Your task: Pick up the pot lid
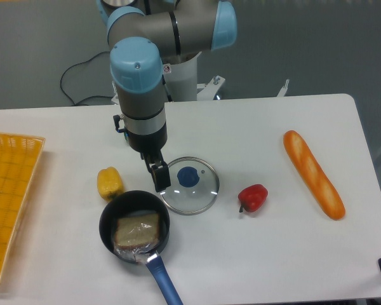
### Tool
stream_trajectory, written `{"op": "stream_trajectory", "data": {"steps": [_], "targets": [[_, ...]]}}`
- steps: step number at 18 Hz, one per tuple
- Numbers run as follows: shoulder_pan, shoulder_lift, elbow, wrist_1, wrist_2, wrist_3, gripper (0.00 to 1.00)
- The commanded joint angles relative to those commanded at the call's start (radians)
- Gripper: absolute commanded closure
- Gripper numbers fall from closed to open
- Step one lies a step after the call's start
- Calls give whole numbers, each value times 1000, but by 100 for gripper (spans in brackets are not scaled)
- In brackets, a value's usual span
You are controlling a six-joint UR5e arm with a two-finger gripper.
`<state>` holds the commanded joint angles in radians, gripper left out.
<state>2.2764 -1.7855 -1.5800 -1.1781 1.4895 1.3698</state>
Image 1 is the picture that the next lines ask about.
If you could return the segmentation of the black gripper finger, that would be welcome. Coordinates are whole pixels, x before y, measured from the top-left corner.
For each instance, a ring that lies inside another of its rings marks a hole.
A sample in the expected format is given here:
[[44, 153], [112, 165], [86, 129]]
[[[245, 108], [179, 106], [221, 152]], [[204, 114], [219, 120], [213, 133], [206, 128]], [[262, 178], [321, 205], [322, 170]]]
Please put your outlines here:
[[142, 153], [141, 158], [145, 161], [147, 171], [151, 174], [156, 192], [164, 191], [171, 186], [169, 167], [163, 159], [161, 151]]

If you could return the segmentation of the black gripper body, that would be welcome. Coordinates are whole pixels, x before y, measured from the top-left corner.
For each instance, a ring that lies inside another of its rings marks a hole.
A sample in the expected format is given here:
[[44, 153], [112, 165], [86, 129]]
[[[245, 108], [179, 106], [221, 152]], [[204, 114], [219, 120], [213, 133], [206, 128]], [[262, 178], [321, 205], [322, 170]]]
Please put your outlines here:
[[161, 149], [168, 136], [165, 114], [151, 119], [132, 119], [124, 114], [113, 116], [117, 133], [122, 133], [132, 149], [143, 159], [162, 159]]

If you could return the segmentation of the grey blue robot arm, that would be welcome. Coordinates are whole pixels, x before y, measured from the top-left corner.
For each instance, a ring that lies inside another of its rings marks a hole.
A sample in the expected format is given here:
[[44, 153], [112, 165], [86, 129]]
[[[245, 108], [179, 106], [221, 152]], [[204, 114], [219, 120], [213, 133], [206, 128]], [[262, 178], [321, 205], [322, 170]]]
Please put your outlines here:
[[121, 108], [116, 129], [162, 191], [171, 184], [161, 152], [168, 138], [165, 105], [197, 99], [197, 58], [235, 43], [234, 7], [228, 1], [98, 1], [97, 8]]

